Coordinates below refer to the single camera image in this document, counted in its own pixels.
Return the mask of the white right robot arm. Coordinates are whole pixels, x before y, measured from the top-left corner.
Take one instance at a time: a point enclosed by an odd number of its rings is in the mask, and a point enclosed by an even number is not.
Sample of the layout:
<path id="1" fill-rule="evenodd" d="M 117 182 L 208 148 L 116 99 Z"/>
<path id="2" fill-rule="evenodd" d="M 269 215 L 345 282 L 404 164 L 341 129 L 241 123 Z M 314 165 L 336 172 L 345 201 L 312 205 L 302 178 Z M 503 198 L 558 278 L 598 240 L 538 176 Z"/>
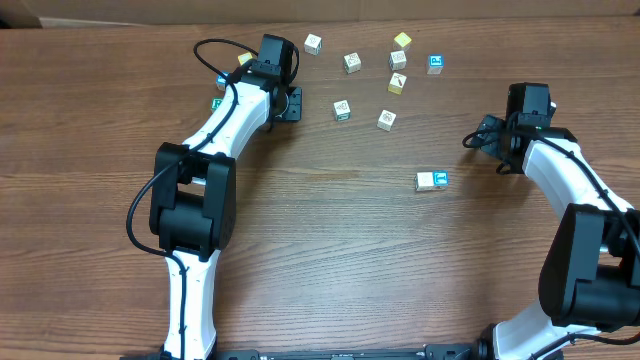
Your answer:
<path id="1" fill-rule="evenodd" d="M 552 126 L 555 111 L 548 85 L 514 83 L 505 116 L 485 116 L 462 141 L 498 159 L 497 174 L 533 181 L 560 219 L 537 300 L 488 326 L 467 359 L 560 359 L 578 340 L 639 341 L 612 336 L 639 324 L 639 211 L 606 186 L 568 129 Z"/>

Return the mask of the green R letter block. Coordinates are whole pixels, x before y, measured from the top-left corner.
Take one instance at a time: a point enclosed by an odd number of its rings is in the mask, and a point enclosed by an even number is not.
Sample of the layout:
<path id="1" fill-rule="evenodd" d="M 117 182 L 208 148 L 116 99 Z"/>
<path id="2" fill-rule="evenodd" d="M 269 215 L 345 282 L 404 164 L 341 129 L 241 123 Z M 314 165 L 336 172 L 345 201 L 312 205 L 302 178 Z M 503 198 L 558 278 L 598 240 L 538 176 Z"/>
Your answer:
<path id="1" fill-rule="evenodd" d="M 223 102 L 222 98 L 214 98 L 211 103 L 211 111 L 215 112 L 220 107 L 222 102 Z"/>

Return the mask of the plain white wooden block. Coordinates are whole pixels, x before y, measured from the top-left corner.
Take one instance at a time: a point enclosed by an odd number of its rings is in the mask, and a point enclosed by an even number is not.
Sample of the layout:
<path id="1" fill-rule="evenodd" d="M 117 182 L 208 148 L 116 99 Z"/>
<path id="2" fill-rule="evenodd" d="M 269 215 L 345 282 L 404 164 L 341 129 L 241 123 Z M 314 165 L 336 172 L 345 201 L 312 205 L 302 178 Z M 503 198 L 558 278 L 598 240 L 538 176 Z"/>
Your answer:
<path id="1" fill-rule="evenodd" d="M 414 183 L 418 192 L 433 190 L 435 187 L 434 175 L 432 172 L 418 172 Z"/>

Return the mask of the blue T umbrella block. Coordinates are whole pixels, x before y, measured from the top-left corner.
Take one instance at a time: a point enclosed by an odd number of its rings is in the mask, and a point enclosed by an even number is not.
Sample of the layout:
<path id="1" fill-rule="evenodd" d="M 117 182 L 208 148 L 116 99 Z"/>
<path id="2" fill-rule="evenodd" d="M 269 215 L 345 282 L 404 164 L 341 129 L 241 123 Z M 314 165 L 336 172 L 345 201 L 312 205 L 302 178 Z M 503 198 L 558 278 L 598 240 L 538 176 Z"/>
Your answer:
<path id="1" fill-rule="evenodd" d="M 444 170 L 434 171 L 432 173 L 433 186 L 436 189 L 444 189 L 449 185 L 448 172 Z"/>

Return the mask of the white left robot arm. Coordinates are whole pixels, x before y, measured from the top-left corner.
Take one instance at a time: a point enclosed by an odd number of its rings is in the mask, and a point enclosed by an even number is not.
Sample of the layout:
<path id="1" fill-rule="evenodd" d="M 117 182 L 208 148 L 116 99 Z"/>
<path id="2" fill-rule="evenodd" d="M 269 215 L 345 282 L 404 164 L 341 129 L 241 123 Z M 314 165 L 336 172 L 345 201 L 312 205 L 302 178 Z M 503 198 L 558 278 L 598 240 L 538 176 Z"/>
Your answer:
<path id="1" fill-rule="evenodd" d="M 236 220 L 236 160 L 263 126 L 300 120 L 299 63 L 291 41 L 264 35 L 233 72 L 219 72 L 224 96 L 205 124 L 156 152 L 141 191 L 151 195 L 149 227 L 168 267 L 169 330 L 159 359 L 215 356 L 216 268 Z"/>

